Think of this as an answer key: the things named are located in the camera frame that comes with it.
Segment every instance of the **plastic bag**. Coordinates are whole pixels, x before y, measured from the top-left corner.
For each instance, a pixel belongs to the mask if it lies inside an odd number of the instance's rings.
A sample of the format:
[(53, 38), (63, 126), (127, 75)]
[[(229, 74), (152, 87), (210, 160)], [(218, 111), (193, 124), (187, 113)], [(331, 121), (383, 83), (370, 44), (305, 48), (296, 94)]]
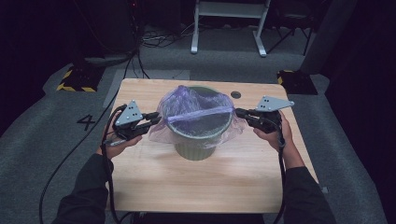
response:
[(157, 112), (162, 119), (148, 134), (154, 142), (212, 148), (247, 126), (227, 95), (203, 86), (178, 86), (161, 99)]

